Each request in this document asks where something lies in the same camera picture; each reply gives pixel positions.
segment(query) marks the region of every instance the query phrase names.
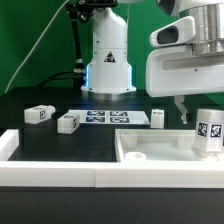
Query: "black cable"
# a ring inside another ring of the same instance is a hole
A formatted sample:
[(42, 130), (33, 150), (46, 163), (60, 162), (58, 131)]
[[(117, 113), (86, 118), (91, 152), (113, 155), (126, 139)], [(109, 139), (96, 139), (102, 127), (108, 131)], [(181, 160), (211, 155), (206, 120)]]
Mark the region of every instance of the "black cable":
[(45, 79), (44, 81), (42, 81), (41, 83), (39, 83), (38, 87), (42, 87), (45, 85), (45, 83), (48, 82), (48, 80), (50, 79), (53, 79), (53, 78), (56, 78), (58, 76), (62, 76), (62, 75), (65, 75), (65, 74), (74, 74), (74, 71), (63, 71), (63, 72), (58, 72), (50, 77), (48, 77), (47, 79)]
[(54, 79), (48, 79), (45, 80), (45, 82), (42, 84), (42, 86), (39, 87), (43, 87), (46, 83), (51, 82), (51, 81), (58, 81), (58, 80), (74, 80), (74, 79), (80, 79), (81, 77), (73, 77), (73, 78), (54, 78)]
[(71, 3), (66, 4), (66, 10), (68, 11), (70, 21), (72, 24), (73, 39), (75, 44), (75, 54), (76, 54), (76, 68), (84, 69), (84, 64), (82, 60), (80, 40), (79, 40), (79, 30), (78, 30), (78, 10)]

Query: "white block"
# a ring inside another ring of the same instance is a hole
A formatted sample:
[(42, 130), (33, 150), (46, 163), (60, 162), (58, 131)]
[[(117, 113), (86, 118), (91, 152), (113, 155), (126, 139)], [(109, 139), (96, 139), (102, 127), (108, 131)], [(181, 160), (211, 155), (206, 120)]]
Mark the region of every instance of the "white block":
[(0, 137), (0, 161), (7, 161), (19, 146), (19, 131), (7, 130)]
[(198, 109), (194, 147), (206, 152), (223, 151), (224, 111)]
[(66, 113), (58, 119), (58, 133), (72, 134), (79, 127), (80, 115)]
[(153, 109), (151, 114), (151, 128), (164, 128), (164, 110)]
[(121, 134), (121, 143), (124, 148), (133, 149), (137, 146), (138, 135), (135, 132), (123, 132)]
[(40, 122), (51, 119), (51, 115), (55, 113), (53, 106), (39, 105), (24, 111), (25, 123), (38, 124)]

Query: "black surface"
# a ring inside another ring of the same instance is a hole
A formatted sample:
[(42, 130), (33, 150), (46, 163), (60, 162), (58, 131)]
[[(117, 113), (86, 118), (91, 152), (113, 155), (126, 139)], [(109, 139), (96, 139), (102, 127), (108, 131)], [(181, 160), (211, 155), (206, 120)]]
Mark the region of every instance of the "black surface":
[[(25, 124), (24, 109), (36, 105), (53, 105), (56, 113), (51, 120), (37, 125)], [(63, 135), (57, 134), (57, 119), (75, 109), (145, 111), (150, 120), (153, 108), (165, 110), (165, 128), (195, 129), (198, 108), (219, 108), (203, 95), (187, 96), (185, 105), (192, 113), (192, 123), (187, 125), (183, 124), (173, 97), (150, 98), (145, 91), (138, 91), (135, 97), (110, 102), (81, 97), (70, 88), (22, 87), (0, 97), (0, 128), (20, 130), (20, 146), (10, 160), (114, 162), (115, 129), (150, 126), (81, 124), (72, 135)]]
[[(54, 105), (52, 120), (25, 125), (24, 108)], [(82, 125), (71, 136), (56, 133), (56, 119), (68, 109), (165, 109), (166, 128), (194, 129), (198, 108), (219, 109), (203, 95), (186, 97), (193, 122), (183, 125), (171, 97), (145, 92), (110, 103), (85, 99), (72, 89), (17, 88), (0, 97), (0, 131), (20, 129), (15, 160), (115, 161), (113, 126)], [(224, 189), (0, 187), (2, 224), (223, 224)]]
[(0, 188), (4, 224), (223, 224), (224, 190)]

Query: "small white box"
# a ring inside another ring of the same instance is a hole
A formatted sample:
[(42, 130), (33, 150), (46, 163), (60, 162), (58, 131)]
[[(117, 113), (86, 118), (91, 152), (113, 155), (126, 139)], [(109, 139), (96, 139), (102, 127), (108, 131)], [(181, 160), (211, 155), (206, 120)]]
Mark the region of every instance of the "small white box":
[(25, 123), (38, 124), (40, 122), (51, 119), (51, 115), (55, 113), (53, 106), (39, 105), (24, 111)]
[(58, 133), (72, 134), (79, 127), (80, 115), (66, 113), (58, 119)]
[(153, 109), (151, 114), (151, 128), (164, 128), (164, 110)]
[(206, 152), (223, 151), (224, 111), (198, 109), (194, 147)]

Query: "green backdrop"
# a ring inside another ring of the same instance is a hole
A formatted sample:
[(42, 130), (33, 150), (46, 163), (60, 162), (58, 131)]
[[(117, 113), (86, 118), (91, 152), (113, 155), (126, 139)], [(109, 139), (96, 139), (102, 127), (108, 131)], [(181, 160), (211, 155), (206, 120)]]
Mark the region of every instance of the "green backdrop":
[[(150, 33), (174, 21), (156, 6), (155, 0), (147, 0), (130, 5), (128, 30), (128, 61), (133, 66), (133, 84), (145, 89), (145, 67), (149, 53)], [(0, 95), (26, 57), (54, 13), (62, 5), (62, 0), (0, 0)], [(114, 11), (127, 20), (128, 5), (119, 4)], [(85, 64), (92, 57), (92, 24), (79, 24), (81, 49)], [(69, 17), (63, 9), (35, 52), (27, 61), (12, 84), (36, 86), (46, 77), (75, 67), (75, 51)], [(66, 81), (50, 85), (70, 86)], [(222, 103), (220, 94), (209, 95)]]

